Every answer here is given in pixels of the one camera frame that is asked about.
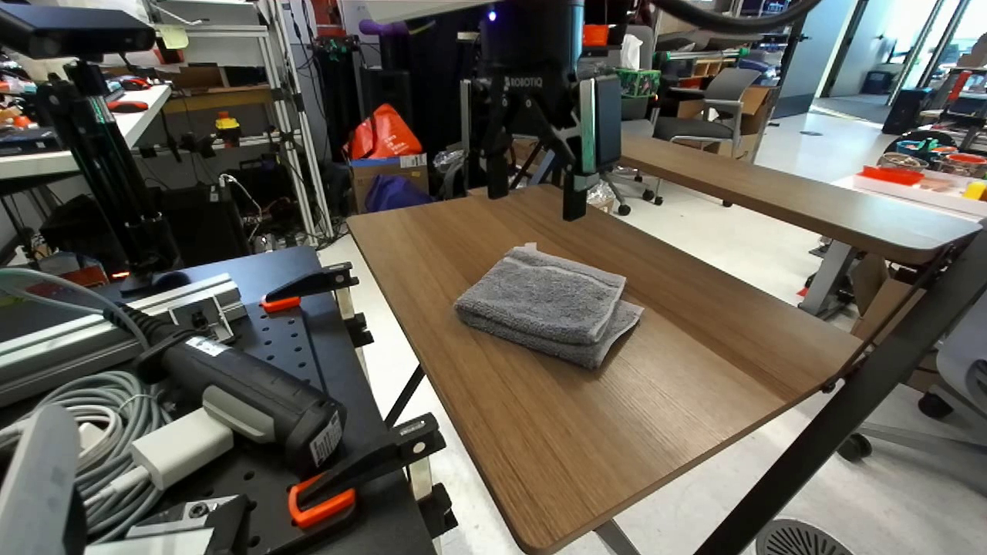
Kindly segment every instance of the gray towel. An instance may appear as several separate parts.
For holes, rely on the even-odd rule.
[[[620,274],[517,246],[457,299],[457,316],[499,339],[598,368],[643,322],[643,308],[620,299],[623,287]]]

